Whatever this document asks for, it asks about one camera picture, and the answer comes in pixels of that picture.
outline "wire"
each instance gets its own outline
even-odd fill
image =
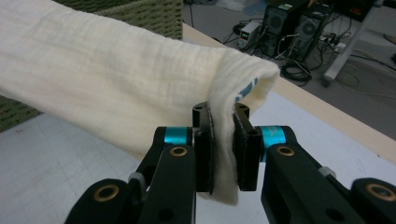
[[[287,58],[289,58],[291,53],[293,52],[295,44],[296,44],[296,41],[291,41],[291,48],[289,50],[289,54],[288,54]]]
[[[191,27],[194,28],[194,19],[192,18],[192,4],[189,5],[190,5]]]
[[[339,36],[338,36],[338,38],[345,38],[345,37],[347,37],[347,36],[350,36],[352,33],[350,32],[350,28],[352,27],[352,18],[350,18],[349,17],[349,25],[348,25],[348,27],[346,28],[346,30],[343,32],[343,33],[341,33]]]
[[[348,91],[353,91],[357,94],[372,95],[372,96],[384,97],[384,98],[389,98],[389,99],[396,99],[396,96],[385,95],[385,94],[380,94],[380,93],[375,93],[375,92],[357,91],[357,90],[353,90],[353,89],[349,88],[349,87],[358,87],[361,84],[361,81],[356,76],[359,72],[358,68],[356,68],[355,66],[348,64],[348,63],[346,63],[345,65],[352,67],[354,69],[354,73],[347,73],[347,75],[342,75],[342,76],[337,77],[337,80],[340,82],[341,86],[344,89],[346,89]],[[346,84],[345,78],[347,78],[347,77],[353,77],[357,81],[357,84],[355,84],[355,85]]]
[[[279,39],[279,41],[277,42],[277,55],[274,57],[275,59],[288,59],[288,58],[284,58],[283,57],[283,54],[285,54],[286,53],[286,51],[284,50],[282,53],[280,52],[280,44],[281,44],[281,42],[283,42],[283,41],[285,41],[286,40],[286,38],[288,38],[288,37],[296,37],[296,36],[298,36],[299,34],[294,34],[294,35],[285,35],[285,36],[283,36],[282,38],[280,38]]]
[[[369,60],[369,61],[373,61],[373,62],[379,63],[379,64],[383,65],[384,67],[386,67],[390,72],[396,73],[396,68],[392,67],[388,63],[384,63],[384,62],[380,61],[379,59],[377,59],[375,56],[373,56],[372,54],[368,53],[367,51],[364,51],[364,50],[361,50],[361,49],[353,49],[353,50],[358,52],[359,54],[362,54],[362,55],[366,56],[366,57],[362,57],[362,56],[355,55],[355,54],[351,54],[350,56],[356,57],[356,58],[362,58],[362,59],[365,59],[365,60]]]
[[[230,40],[231,36],[233,36],[233,31],[229,35],[224,36],[223,41],[221,42],[221,44],[227,44],[227,43],[233,41],[233,40]]]
[[[231,40],[228,40],[228,41],[224,42],[223,44],[231,43],[231,42],[235,41],[236,39],[239,39],[239,36],[237,36],[236,38],[233,38]]]
[[[317,49],[318,49],[318,51],[319,51],[320,59],[318,60],[318,58],[317,58],[318,55],[317,55],[317,54],[314,56],[314,59],[315,59],[317,62],[319,62],[319,64],[318,64],[317,66],[313,67],[313,68],[310,68],[310,71],[317,70],[317,69],[319,69],[322,65],[328,64],[328,63],[330,62],[330,60],[332,59],[332,56],[334,55],[334,53],[338,53],[337,51],[334,51],[334,50],[332,50],[332,51],[327,51],[327,47],[329,47],[329,44],[325,43],[324,41],[323,41],[323,44],[321,45],[321,47],[319,46],[318,43],[317,43]],[[332,55],[326,63],[324,63],[324,58],[323,58],[323,55],[325,55],[325,54],[331,54],[331,55]]]
[[[290,69],[297,69],[300,71],[291,72]],[[305,86],[312,79],[312,75],[308,71],[309,69],[306,66],[298,63],[297,61],[288,60],[286,64],[281,67],[280,75],[292,81],[302,82],[303,84],[297,85],[299,87],[302,87]]]

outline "fabric fold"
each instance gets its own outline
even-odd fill
[[[208,101],[215,193],[237,202],[233,104],[263,104],[278,69],[235,49],[155,35],[50,0],[0,2],[0,94],[65,119],[141,158],[158,126],[191,126]]]

